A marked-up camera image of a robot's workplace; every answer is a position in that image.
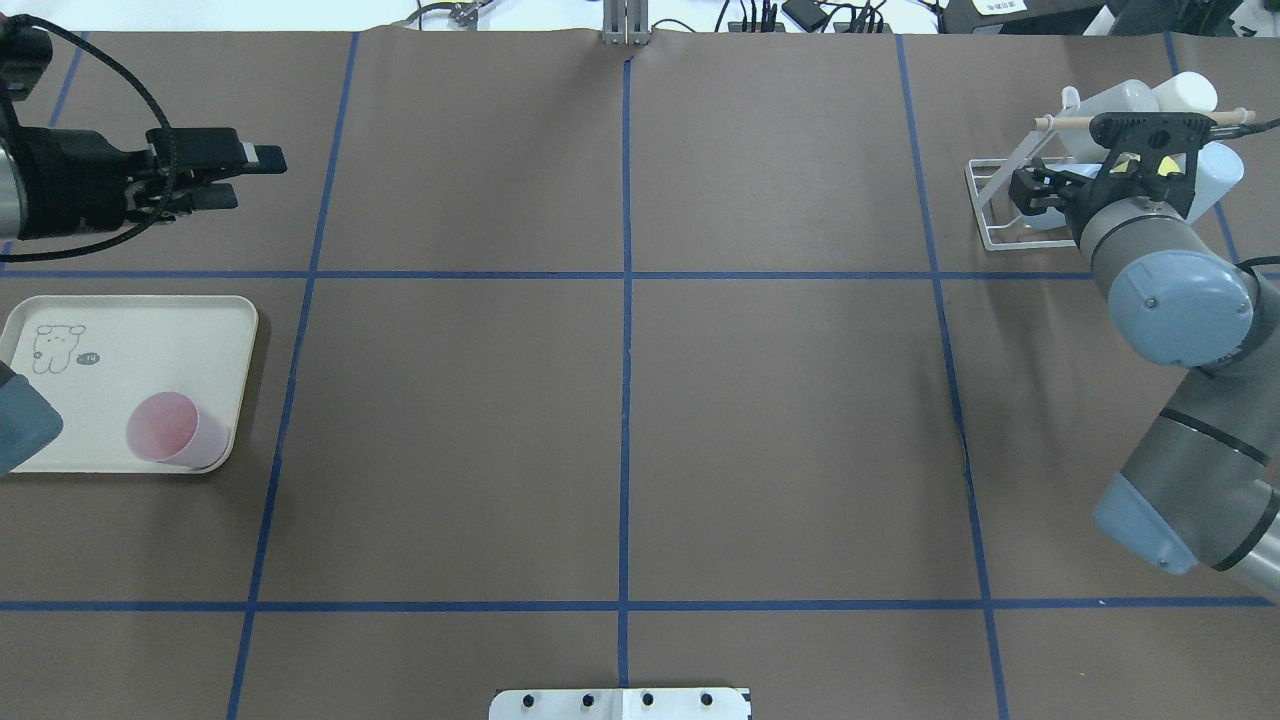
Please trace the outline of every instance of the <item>blue tape line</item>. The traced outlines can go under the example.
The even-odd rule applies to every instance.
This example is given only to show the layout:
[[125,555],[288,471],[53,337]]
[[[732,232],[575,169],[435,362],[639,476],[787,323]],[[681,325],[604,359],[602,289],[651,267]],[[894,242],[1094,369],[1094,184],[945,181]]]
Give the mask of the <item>blue tape line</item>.
[[982,600],[694,600],[634,601],[632,612],[833,612],[982,610]]
[[18,600],[0,601],[0,612],[244,612],[244,603],[132,600]]
[[[960,405],[960,383],[956,379],[955,356],[951,351],[951,329],[947,325],[946,300],[942,296],[942,273],[938,268],[937,245],[933,237],[933,215],[929,213],[929,195],[924,183],[924,163],[920,159],[920,138],[915,124],[915,108],[911,101],[911,81],[906,65],[906,45],[901,35],[893,36],[897,42],[897,64],[902,81],[902,104],[906,108],[906,127],[911,140],[911,161],[915,165],[915,190],[920,200],[920,217],[924,223],[924,243],[929,255],[929,270],[933,273],[933,304],[938,315],[938,331],[942,334],[942,356],[946,361],[947,387],[951,392],[951,414],[956,432],[960,436],[960,448],[964,454],[964,480],[969,501],[969,530],[973,537],[973,553],[978,569],[978,588],[983,602],[991,600],[991,583],[987,577],[987,557],[982,542],[982,520],[978,515],[978,493],[973,484],[973,464],[969,456],[969,437],[965,432],[964,409]],[[1009,720],[1009,700],[1005,693],[1005,673],[1000,660],[1000,641],[996,634],[996,614],[991,606],[983,609],[987,625],[987,647],[991,655],[991,675],[996,691],[996,707],[1000,720]]]
[[342,96],[338,100],[338,118],[333,128],[333,143],[329,147],[329,168],[325,170],[324,192],[320,196],[320,213],[316,218],[316,234],[311,247],[311,268],[307,287],[302,296],[302,310],[298,316],[298,331],[293,340],[293,357],[289,360],[289,379],[284,391],[284,407],[280,411],[280,427],[275,438],[275,457],[271,461],[271,478],[266,487],[262,503],[262,523],[259,528],[257,550],[253,553],[253,573],[250,578],[248,607],[244,610],[244,626],[241,633],[239,652],[236,656],[236,673],[232,678],[230,697],[227,701],[227,720],[234,720],[239,712],[239,696],[244,684],[244,670],[248,664],[248,650],[253,639],[253,615],[259,591],[262,585],[262,566],[266,562],[266,544],[271,537],[271,519],[275,512],[275,497],[280,486],[280,468],[284,464],[284,439],[289,432],[293,415],[293,398],[298,383],[298,361],[302,356],[302,342],[307,333],[311,316],[311,300],[315,295],[316,270],[320,265],[320,252],[324,246],[324,231],[329,214],[329,200],[333,195],[333,179],[338,170],[338,155],[342,150],[342,128],[347,117],[347,101],[351,97],[351,78],[356,68],[356,51],[360,47],[360,33],[351,33],[351,46],[347,50],[347,70],[342,81]]
[[129,278],[129,279],[306,279],[306,270],[26,270],[9,274],[23,278]]
[[637,281],[927,281],[927,272],[806,272],[806,270],[645,270],[632,273]]
[[978,272],[956,273],[942,270],[938,277],[943,281],[1092,281],[1089,273],[1051,273],[1051,272]]
[[259,602],[257,612],[614,612],[613,601]]
[[[461,281],[623,281],[627,273],[576,270],[28,270],[12,268],[13,275],[65,279],[461,279]],[[1050,272],[954,272],[945,281],[1088,281],[1088,273]],[[911,270],[658,270],[630,273],[632,281],[931,281],[931,272]]]
[[628,678],[631,600],[631,61],[622,63],[622,407],[618,448],[618,687]]
[[1174,74],[1183,72],[1178,67],[1178,51],[1174,50],[1174,33],[1165,32],[1165,54],[1169,55],[1169,67],[1174,70]]
[[[81,40],[88,40],[88,33],[82,32]],[[49,127],[58,127],[58,120],[63,117],[63,108],[67,105],[67,96],[72,92],[72,81],[76,78],[76,70],[79,68],[81,55],[84,54],[79,46],[76,46],[76,53],[72,54],[72,63],[67,67],[67,77],[63,78],[63,88],[58,91],[58,101],[54,102],[54,111],[49,115]]]
[[[933,610],[1157,610],[1165,607],[1274,607],[1263,597],[1050,597],[993,600],[635,600],[623,612],[868,612]],[[0,612],[246,612],[248,602],[216,601],[0,601]],[[485,614],[617,612],[612,600],[534,601],[259,601],[253,614]]]
[[320,279],[620,281],[622,273],[539,270],[319,270]]

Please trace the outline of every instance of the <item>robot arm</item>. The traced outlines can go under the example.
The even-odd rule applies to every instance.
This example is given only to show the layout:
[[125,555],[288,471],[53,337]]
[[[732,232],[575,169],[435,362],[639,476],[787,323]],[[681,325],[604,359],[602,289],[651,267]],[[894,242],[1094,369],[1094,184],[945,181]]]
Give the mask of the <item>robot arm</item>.
[[1270,129],[1197,114],[1100,115],[1097,178],[1042,164],[1010,186],[1024,214],[1061,208],[1116,327],[1143,357],[1189,368],[1094,510],[1103,533],[1166,573],[1203,562],[1280,601],[1280,291],[1213,254],[1184,217],[1196,154]]
[[[124,232],[70,250],[0,255],[22,263],[88,255],[119,245],[155,223],[197,210],[237,206],[221,181],[285,172],[276,146],[241,142],[232,128],[174,128],[155,99],[119,63],[86,40],[32,18],[4,18],[0,27],[0,241]],[[26,100],[52,58],[49,32],[79,46],[118,72],[160,124],[147,147],[120,151],[93,131],[23,127],[13,102]],[[0,361],[0,478],[52,442],[61,416],[22,375]]]

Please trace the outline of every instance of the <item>wooden dowel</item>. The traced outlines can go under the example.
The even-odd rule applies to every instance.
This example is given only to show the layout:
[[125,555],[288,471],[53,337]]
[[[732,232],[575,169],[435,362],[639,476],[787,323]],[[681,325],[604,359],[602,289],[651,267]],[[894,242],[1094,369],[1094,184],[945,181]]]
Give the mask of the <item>wooden dowel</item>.
[[[1252,123],[1257,120],[1257,113],[1253,110],[1244,111],[1244,120],[1240,120],[1239,110],[1228,110],[1225,113],[1204,113],[1206,115],[1213,118],[1219,124],[1236,124],[1240,122]],[[1053,129],[1089,129],[1089,122],[1093,115],[1087,115],[1082,118],[1053,118]],[[1036,129],[1046,131],[1050,129],[1050,118],[1036,118]]]

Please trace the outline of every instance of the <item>sticker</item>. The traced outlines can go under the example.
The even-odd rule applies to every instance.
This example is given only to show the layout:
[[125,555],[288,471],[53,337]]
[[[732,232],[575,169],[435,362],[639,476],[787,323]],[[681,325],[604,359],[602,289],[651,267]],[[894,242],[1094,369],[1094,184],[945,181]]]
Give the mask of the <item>sticker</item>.
[[973,0],[973,6],[982,15],[1007,15],[1027,9],[1024,0]]
[[31,352],[31,370],[37,375],[59,374],[72,364],[72,352],[84,334],[84,325],[40,325]]

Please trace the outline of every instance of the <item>power strip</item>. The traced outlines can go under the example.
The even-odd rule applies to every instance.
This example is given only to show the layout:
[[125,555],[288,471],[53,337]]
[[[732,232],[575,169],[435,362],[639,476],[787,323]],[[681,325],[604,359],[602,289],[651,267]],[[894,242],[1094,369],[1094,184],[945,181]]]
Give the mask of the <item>power strip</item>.
[[[728,31],[730,31],[730,32],[744,32],[744,31],[742,31],[742,26],[744,26],[744,24],[746,24],[746,23],[732,23],[732,22],[731,22],[731,23],[728,23]],[[776,24],[776,26],[773,27],[773,32],[786,32],[786,31],[787,31],[787,28],[786,28],[786,27],[783,27],[783,26],[782,26],[782,23],[777,23],[777,24]]]
[[[876,35],[876,33],[865,33],[865,32],[863,32],[863,33],[858,33],[858,32],[850,33],[849,32],[849,26],[851,23],[835,23],[835,24],[836,24],[836,27],[835,27],[836,32],[844,32],[846,35]],[[890,35],[892,32],[893,32],[893,28],[888,27],[888,23],[884,23],[884,31],[881,35]]]

